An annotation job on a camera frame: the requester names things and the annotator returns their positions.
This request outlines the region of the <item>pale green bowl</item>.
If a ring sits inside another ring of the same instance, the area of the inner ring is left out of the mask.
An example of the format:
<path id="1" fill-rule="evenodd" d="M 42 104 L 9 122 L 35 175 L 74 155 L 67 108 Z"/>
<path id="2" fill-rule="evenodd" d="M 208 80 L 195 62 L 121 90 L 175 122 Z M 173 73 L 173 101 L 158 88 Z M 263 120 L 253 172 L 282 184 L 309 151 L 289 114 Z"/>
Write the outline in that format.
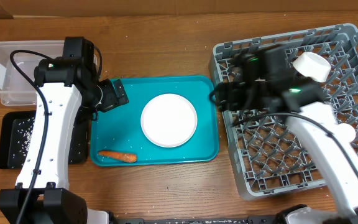
<path id="1" fill-rule="evenodd" d="M 294 62 L 294 69 L 305 77 L 323 83 L 331 71 L 331 64 L 313 52 L 303 52 Z"/>

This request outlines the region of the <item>white paper cup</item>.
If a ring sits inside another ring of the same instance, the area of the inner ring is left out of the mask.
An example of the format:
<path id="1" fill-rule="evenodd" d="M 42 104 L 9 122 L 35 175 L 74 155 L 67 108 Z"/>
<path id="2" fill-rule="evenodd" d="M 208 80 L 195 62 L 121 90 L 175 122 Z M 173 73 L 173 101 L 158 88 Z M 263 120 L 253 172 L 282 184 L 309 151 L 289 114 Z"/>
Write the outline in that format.
<path id="1" fill-rule="evenodd" d="M 345 142 L 352 142 L 356 138 L 355 129 L 347 123 L 341 123 L 336 126 L 336 135 Z"/>

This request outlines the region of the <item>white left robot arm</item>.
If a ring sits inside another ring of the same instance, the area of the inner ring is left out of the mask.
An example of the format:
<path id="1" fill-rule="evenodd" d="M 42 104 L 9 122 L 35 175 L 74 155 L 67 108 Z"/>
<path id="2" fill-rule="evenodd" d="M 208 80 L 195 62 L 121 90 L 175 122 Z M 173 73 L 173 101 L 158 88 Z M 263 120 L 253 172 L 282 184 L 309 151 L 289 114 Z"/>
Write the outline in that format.
<path id="1" fill-rule="evenodd" d="M 84 37 L 66 37 L 62 56 L 42 58 L 30 79 L 9 56 L 13 67 L 35 89 L 37 109 L 29 151 L 14 188 L 0 190 L 0 211 L 9 223 L 116 223 L 112 212 L 92 210 L 69 190 L 68 161 L 79 110 L 96 121 L 129 102 L 121 80 L 101 80 L 100 50 Z"/>

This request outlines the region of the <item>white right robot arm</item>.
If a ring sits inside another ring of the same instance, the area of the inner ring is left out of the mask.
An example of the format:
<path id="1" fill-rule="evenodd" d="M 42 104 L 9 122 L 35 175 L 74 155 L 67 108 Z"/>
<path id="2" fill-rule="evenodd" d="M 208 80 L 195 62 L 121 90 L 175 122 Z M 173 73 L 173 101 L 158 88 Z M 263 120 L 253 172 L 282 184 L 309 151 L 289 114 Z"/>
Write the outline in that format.
<path id="1" fill-rule="evenodd" d="M 299 139 L 331 192 L 335 212 L 297 205 L 276 214 L 275 223 L 358 223 L 358 155 L 355 129 L 339 124 L 321 88 L 330 63 L 313 52 L 287 64 L 283 45 L 239 52 L 230 61 L 240 77 L 220 83 L 209 99 L 220 111 L 235 111 L 238 126 L 268 116 L 280 118 Z"/>

